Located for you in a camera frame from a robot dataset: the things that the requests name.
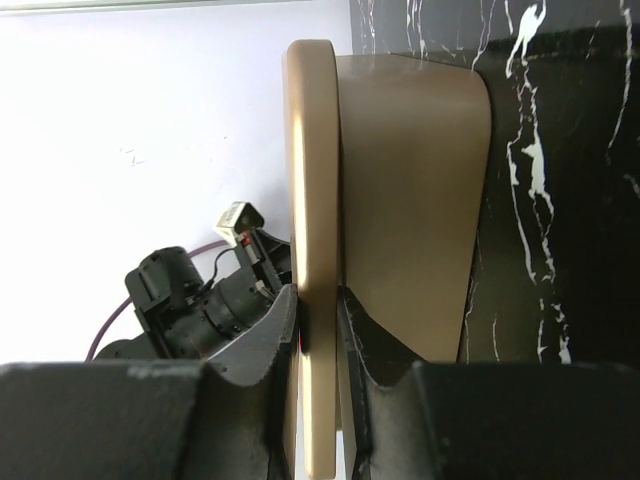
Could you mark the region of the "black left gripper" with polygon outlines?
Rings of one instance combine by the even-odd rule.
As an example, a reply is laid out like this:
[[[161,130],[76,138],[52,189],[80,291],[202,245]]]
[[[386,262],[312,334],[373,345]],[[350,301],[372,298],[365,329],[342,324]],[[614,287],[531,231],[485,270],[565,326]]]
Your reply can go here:
[[[263,229],[241,235],[239,268],[205,281],[182,247],[156,250],[125,277],[143,333],[94,352],[96,360],[206,359],[252,328],[291,282],[290,244]]]

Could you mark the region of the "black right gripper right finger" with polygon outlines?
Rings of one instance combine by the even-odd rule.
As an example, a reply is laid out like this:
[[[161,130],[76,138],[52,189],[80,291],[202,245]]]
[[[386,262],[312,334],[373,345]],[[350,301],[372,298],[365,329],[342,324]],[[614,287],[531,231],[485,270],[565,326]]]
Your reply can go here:
[[[350,479],[635,479],[639,375],[422,359],[338,291]]]

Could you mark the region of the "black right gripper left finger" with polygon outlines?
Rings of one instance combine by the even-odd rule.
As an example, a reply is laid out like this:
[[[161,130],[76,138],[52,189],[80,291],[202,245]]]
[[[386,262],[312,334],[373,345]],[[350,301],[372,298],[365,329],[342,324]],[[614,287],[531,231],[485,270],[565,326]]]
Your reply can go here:
[[[5,479],[290,479],[298,296],[206,361],[1,369]]]

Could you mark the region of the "brown chocolate box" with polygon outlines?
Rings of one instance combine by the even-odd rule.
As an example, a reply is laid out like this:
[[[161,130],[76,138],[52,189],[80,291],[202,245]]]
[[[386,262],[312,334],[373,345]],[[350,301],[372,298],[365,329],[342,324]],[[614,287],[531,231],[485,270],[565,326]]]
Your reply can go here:
[[[457,359],[491,139],[469,69],[401,55],[337,60],[343,272],[422,358]]]

